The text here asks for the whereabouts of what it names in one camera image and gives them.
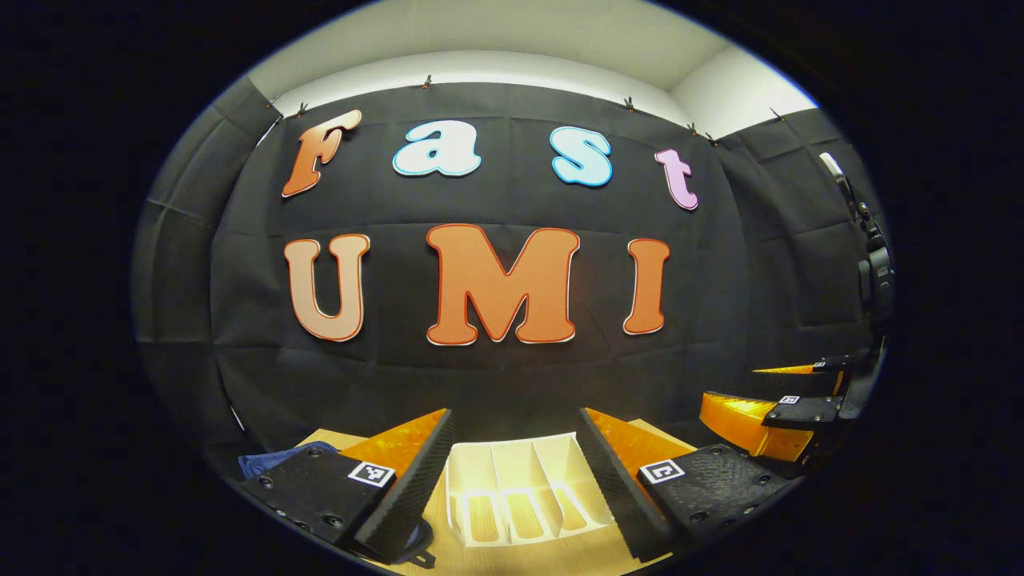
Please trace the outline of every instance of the orange letter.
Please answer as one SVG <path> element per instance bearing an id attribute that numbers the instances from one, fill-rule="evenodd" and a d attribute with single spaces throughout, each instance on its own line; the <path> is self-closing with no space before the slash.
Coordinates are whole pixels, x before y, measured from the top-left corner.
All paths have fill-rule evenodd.
<path id="1" fill-rule="evenodd" d="M 427 330 L 431 343 L 459 346 L 476 341 L 466 321 L 466 297 L 490 339 L 505 339 L 516 313 L 526 302 L 526 319 L 515 335 L 527 344 L 564 342 L 575 335 L 569 322 L 569 265 L 580 237 L 567 230 L 544 228 L 526 239 L 508 273 L 480 227 L 444 224 L 427 233 L 437 250 L 440 286 L 437 324 Z"/>
<path id="2" fill-rule="evenodd" d="M 302 132 L 299 136 L 299 155 L 295 158 L 292 177 L 285 184 L 281 195 L 288 198 L 316 186 L 319 181 L 316 157 L 321 159 L 321 166 L 330 162 L 334 158 L 334 153 L 338 152 L 338 145 L 341 143 L 341 128 L 351 130 L 359 125 L 360 120 L 362 113 L 353 110 Z"/>
<path id="3" fill-rule="evenodd" d="M 662 277 L 671 250 L 665 242 L 647 238 L 630 242 L 627 249 L 636 261 L 636 280 L 633 283 L 633 312 L 623 323 L 623 330 L 634 335 L 657 332 L 665 326 Z"/>
<path id="4" fill-rule="evenodd" d="M 341 308 L 337 316 L 327 316 L 316 305 L 313 287 L 313 260 L 319 255 L 315 240 L 296 240 L 285 246 L 288 283 L 292 289 L 292 308 L 310 334 L 325 340 L 344 342 L 362 328 L 362 254 L 370 249 L 370 239 L 361 234 L 346 234 L 331 241 L 331 253 L 338 259 L 338 292 Z"/>

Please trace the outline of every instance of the orange 3d-printed part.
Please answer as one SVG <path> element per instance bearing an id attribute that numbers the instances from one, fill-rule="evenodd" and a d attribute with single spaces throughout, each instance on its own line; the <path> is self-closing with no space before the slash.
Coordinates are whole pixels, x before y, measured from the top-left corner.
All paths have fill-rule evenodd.
<path id="1" fill-rule="evenodd" d="M 618 461 L 623 463 L 623 467 L 630 472 L 637 486 L 643 489 L 644 494 L 647 491 L 637 480 L 640 466 L 671 460 L 696 451 L 692 446 L 676 444 L 597 410 L 588 408 L 587 413 L 618 457 Z"/>
<path id="2" fill-rule="evenodd" d="M 761 425 L 775 406 L 775 402 L 705 393 L 700 421 L 751 456 L 796 461 L 814 433 Z"/>
<path id="3" fill-rule="evenodd" d="M 805 366 L 785 366 L 783 368 L 764 368 L 761 370 L 755 370 L 755 372 L 775 372 L 778 374 L 811 374 L 814 372 L 814 365 L 807 364 Z"/>
<path id="4" fill-rule="evenodd" d="M 423 443 L 427 441 L 430 433 L 440 421 L 444 410 L 442 408 L 368 438 L 342 450 L 341 455 L 394 468 L 395 477 L 401 479 L 413 462 L 413 458 L 420 453 Z"/>

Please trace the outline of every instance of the decorative letter cutout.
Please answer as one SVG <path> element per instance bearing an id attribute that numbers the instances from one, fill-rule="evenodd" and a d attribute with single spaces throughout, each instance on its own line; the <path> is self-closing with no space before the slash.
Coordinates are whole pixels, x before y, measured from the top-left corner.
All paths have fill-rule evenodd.
<path id="1" fill-rule="evenodd" d="M 627 245 L 636 262 L 633 282 L 633 312 L 623 322 L 627 334 L 650 334 L 665 326 L 662 315 L 662 278 L 665 260 L 669 259 L 669 245 L 660 240 L 641 238 Z"/>
<path id="2" fill-rule="evenodd" d="M 285 184 L 281 195 L 288 198 L 316 186 L 319 181 L 316 158 L 319 157 L 321 166 L 330 162 L 338 152 L 338 145 L 341 143 L 341 129 L 351 130 L 358 126 L 361 120 L 362 113 L 353 110 L 302 132 L 299 136 L 299 155 L 295 158 L 292 177 Z"/>
<path id="3" fill-rule="evenodd" d="M 692 210 L 697 207 L 697 196 L 686 190 L 686 176 L 690 175 L 690 167 L 679 160 L 679 153 L 663 150 L 654 155 L 654 160 L 665 166 L 665 179 L 669 182 L 669 194 L 681 208 Z"/>
<path id="4" fill-rule="evenodd" d="M 427 340 L 442 346 L 476 341 L 477 330 L 466 320 L 466 298 L 490 339 L 505 339 L 516 313 L 526 300 L 526 319 L 515 335 L 527 344 L 564 342 L 575 335 L 569 322 L 569 266 L 580 237 L 567 230 L 535 231 L 512 270 L 502 268 L 483 230 L 472 224 L 444 224 L 427 233 L 427 244 L 440 260 L 437 324 Z"/>
<path id="5" fill-rule="evenodd" d="M 601 134 L 562 126 L 551 132 L 551 148 L 562 155 L 551 161 L 551 167 L 563 182 L 599 187 L 611 179 L 607 158 L 611 145 Z"/>
<path id="6" fill-rule="evenodd" d="M 370 238 L 346 234 L 331 241 L 331 253 L 338 259 L 338 292 L 341 307 L 337 316 L 327 316 L 316 304 L 313 260 L 319 255 L 315 240 L 296 240 L 285 246 L 292 307 L 310 334 L 325 340 L 344 342 L 362 328 L 362 254 L 370 250 Z"/>
<path id="7" fill-rule="evenodd" d="M 431 134 L 440 132 L 436 138 Z M 399 150 L 391 166 L 404 176 L 423 176 L 435 170 L 445 176 L 465 176 L 480 166 L 473 152 L 476 128 L 458 120 L 438 120 L 413 128 L 406 134 L 413 142 Z"/>

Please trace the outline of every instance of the letter m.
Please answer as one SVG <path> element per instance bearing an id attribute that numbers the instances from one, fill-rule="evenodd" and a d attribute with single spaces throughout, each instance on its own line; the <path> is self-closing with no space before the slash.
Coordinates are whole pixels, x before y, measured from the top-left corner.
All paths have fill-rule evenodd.
<path id="1" fill-rule="evenodd" d="M 575 335 L 568 318 L 569 265 L 580 237 L 561 229 L 535 231 L 505 272 L 486 235 L 472 224 L 445 224 L 427 233 L 427 244 L 440 260 L 437 324 L 427 339 L 458 346 L 476 341 L 477 329 L 466 318 L 467 298 L 492 340 L 505 339 L 526 302 L 526 319 L 515 335 L 529 344 L 564 342 Z"/>

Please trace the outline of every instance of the white wall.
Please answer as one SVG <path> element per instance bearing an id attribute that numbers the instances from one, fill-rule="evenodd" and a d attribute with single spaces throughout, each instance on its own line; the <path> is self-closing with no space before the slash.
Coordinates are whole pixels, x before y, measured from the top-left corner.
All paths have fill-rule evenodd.
<path id="1" fill-rule="evenodd" d="M 431 82 L 498 82 L 556 88 L 623 104 L 633 97 L 640 111 L 685 126 L 691 122 L 665 90 L 602 68 L 572 60 L 493 50 L 432 52 L 391 58 L 350 68 L 289 90 L 274 102 L 282 114 L 292 115 L 301 102 L 312 109 L 334 100 L 402 86 L 417 86 L 431 75 Z M 261 78 L 250 79 L 261 91 Z M 276 94 L 264 95 L 272 98 Z"/>
<path id="2" fill-rule="evenodd" d="M 718 138 L 817 105 L 785 77 L 738 46 L 695 69 L 672 90 L 698 132 Z"/>

